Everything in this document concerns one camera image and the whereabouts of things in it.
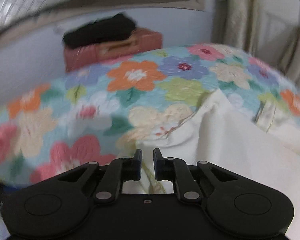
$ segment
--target orange embroidery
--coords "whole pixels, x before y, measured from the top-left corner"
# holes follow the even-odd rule
[[[287,102],[290,111],[300,116],[300,96],[293,94],[290,90],[286,89],[280,93],[283,100]]]
[[[21,98],[13,101],[7,105],[9,110],[9,117],[15,118],[20,111],[30,112],[39,109],[41,100],[40,94],[50,88],[50,84],[43,84],[36,89],[24,94]]]
[[[135,87],[141,91],[151,91],[154,89],[154,81],[164,80],[167,76],[157,71],[158,65],[152,61],[122,62],[118,68],[108,72],[108,77],[115,78],[112,80],[107,90],[127,90]]]

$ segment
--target wall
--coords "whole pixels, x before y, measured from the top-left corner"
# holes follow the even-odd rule
[[[62,35],[91,20],[122,10],[83,15],[49,25],[0,50],[0,105],[64,75]],[[163,46],[210,42],[213,13],[175,8],[125,10],[139,26],[163,34]]]
[[[299,0],[262,0],[257,56],[275,66],[293,27],[298,25]]]

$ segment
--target white fabric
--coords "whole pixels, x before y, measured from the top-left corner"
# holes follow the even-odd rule
[[[300,156],[233,109],[221,90],[166,139],[139,141],[137,146],[147,167],[153,167],[153,149],[158,147],[163,157],[182,158],[187,164],[206,160],[281,191],[295,208],[286,236],[300,240]],[[172,191],[171,185],[165,188]]]
[[[266,101],[257,116],[256,124],[263,131],[277,137],[285,147],[300,155],[300,127],[293,117]]]

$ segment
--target tissue box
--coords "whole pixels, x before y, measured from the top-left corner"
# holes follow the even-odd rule
[[[80,69],[103,60],[161,48],[161,33],[145,28],[137,28],[132,32],[131,36],[124,41],[91,44],[76,49],[65,47],[64,60],[66,72]]]

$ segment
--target floral blanket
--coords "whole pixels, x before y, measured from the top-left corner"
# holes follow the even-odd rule
[[[217,88],[252,121],[270,100],[300,125],[297,89],[257,58],[217,44],[154,50],[70,73],[0,108],[0,181],[26,186],[131,155],[136,140],[167,135]]]

